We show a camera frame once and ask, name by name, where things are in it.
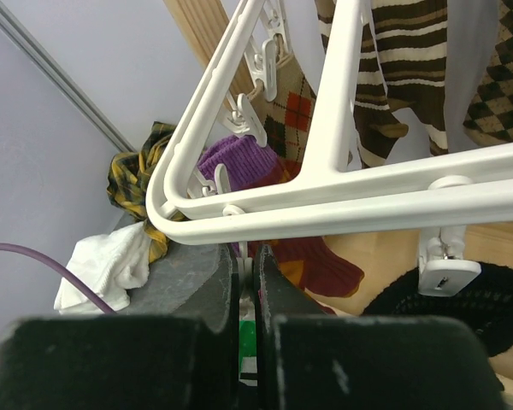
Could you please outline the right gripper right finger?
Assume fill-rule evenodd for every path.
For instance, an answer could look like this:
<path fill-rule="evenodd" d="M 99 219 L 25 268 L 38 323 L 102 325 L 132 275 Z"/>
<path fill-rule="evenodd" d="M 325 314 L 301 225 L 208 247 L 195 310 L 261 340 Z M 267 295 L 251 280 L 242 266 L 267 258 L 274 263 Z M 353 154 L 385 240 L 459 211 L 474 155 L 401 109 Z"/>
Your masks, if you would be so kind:
<path fill-rule="evenodd" d="M 501 409 L 501 383 L 454 319 L 334 316 L 282 275 L 271 248 L 253 263 L 262 409 Z"/>

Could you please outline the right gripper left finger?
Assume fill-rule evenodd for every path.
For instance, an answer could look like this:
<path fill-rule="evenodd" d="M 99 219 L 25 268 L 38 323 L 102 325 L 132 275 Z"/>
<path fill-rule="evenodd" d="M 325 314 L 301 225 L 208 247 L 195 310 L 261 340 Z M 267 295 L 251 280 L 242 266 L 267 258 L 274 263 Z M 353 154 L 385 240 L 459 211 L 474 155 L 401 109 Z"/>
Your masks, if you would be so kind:
<path fill-rule="evenodd" d="M 0 338 L 0 409 L 233 409 L 239 269 L 212 276 L 170 314 L 26 318 Z"/>

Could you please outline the black sock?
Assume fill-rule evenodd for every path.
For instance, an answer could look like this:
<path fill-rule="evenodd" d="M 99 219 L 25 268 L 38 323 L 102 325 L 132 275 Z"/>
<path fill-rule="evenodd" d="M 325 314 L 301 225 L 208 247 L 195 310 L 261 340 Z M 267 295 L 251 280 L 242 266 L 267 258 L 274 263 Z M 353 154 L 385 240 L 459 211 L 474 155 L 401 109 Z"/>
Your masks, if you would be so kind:
<path fill-rule="evenodd" d="M 481 274 L 454 296 L 423 296 L 418 270 L 387 286 L 364 315 L 433 315 L 457 319 L 484 344 L 490 357 L 513 347 L 513 268 L 481 263 Z"/>

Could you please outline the white clip hanger rack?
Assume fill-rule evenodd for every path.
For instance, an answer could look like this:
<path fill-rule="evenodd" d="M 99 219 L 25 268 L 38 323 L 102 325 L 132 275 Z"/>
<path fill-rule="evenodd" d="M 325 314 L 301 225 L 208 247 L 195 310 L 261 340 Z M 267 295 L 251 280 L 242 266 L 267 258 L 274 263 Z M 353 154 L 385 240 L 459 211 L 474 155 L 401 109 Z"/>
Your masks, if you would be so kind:
<path fill-rule="evenodd" d="M 191 199 L 189 181 L 260 17 L 238 4 L 151 176 L 151 223 L 183 244 L 230 243 L 513 220 L 513 143 L 349 171 L 362 5 L 340 1 L 299 175 Z"/>

